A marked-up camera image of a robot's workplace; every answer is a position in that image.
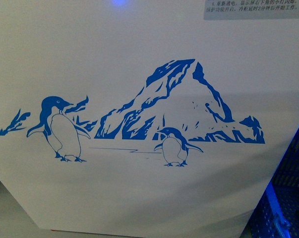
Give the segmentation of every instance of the floor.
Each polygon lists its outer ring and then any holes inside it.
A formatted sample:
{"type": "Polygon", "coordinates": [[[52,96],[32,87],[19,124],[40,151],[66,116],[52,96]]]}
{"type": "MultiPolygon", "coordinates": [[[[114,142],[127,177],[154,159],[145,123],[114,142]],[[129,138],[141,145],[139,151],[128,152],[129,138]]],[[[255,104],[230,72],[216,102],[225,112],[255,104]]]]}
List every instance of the floor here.
{"type": "MultiPolygon", "coordinates": [[[[0,182],[0,238],[109,238],[105,236],[71,232],[53,232],[39,229],[23,208],[0,182]]],[[[246,228],[240,238],[252,238],[246,228]]]]}

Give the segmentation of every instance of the penguin drawing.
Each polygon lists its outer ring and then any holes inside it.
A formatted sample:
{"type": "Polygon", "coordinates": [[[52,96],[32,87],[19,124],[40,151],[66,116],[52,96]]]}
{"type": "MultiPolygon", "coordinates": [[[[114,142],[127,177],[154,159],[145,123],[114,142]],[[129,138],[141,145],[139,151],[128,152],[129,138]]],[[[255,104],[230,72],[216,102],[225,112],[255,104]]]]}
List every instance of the penguin drawing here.
{"type": "Polygon", "coordinates": [[[177,164],[178,167],[187,165],[186,159],[189,154],[189,149],[195,149],[203,152],[199,147],[191,145],[181,132],[173,127],[165,127],[158,132],[167,136],[163,142],[154,148],[154,151],[162,149],[164,158],[167,162],[165,166],[173,166],[177,164]]]}
{"type": "Polygon", "coordinates": [[[57,96],[46,97],[41,103],[39,123],[30,128],[27,137],[36,132],[44,134],[46,141],[56,153],[56,158],[61,161],[71,161],[75,158],[77,162],[86,162],[80,159],[81,145],[79,134],[90,139],[89,134],[79,126],[72,123],[64,114],[65,107],[73,105],[57,96]]]}

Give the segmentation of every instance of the iceberg drawing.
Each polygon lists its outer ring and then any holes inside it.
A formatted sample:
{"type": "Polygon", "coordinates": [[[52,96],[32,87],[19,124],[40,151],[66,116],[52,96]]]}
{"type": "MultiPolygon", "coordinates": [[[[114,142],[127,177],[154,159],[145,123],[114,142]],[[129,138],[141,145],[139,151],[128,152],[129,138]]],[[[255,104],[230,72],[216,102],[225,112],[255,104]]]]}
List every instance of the iceberg drawing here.
{"type": "Polygon", "coordinates": [[[195,59],[158,67],[130,102],[112,109],[99,122],[95,139],[163,140],[165,135],[159,131],[172,127],[188,141],[265,143],[259,121],[250,115],[234,119],[195,59]],[[191,96],[190,89],[201,94],[191,96]]]}

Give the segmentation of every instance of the penguin flipper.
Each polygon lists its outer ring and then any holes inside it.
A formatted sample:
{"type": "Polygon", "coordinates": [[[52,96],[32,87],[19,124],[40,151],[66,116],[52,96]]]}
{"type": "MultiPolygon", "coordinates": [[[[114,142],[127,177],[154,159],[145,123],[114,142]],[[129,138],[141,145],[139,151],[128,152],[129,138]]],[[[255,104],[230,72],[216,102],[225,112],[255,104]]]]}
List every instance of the penguin flipper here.
{"type": "Polygon", "coordinates": [[[163,149],[163,144],[156,145],[154,151],[163,149]]]}
{"type": "Polygon", "coordinates": [[[39,123],[38,125],[30,128],[28,131],[27,131],[27,137],[29,137],[30,135],[32,135],[33,133],[36,133],[36,132],[44,132],[44,124],[43,123],[39,123]]]}
{"type": "Polygon", "coordinates": [[[88,132],[85,129],[83,129],[77,125],[74,125],[74,128],[76,129],[76,131],[78,132],[79,135],[83,135],[83,136],[91,139],[90,135],[88,134],[88,132]]]}
{"type": "Polygon", "coordinates": [[[187,146],[188,149],[198,150],[198,151],[203,153],[203,150],[201,150],[199,147],[197,147],[195,145],[191,145],[191,144],[188,143],[188,144],[186,144],[186,146],[187,146]]]}

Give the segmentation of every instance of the blue light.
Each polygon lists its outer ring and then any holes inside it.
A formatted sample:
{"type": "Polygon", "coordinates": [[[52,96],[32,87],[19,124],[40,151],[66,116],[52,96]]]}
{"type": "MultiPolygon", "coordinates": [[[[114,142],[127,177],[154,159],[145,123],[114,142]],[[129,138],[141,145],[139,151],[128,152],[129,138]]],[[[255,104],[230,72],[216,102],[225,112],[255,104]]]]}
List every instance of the blue light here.
{"type": "Polygon", "coordinates": [[[112,0],[114,6],[123,6],[125,5],[127,0],[112,0]]]}

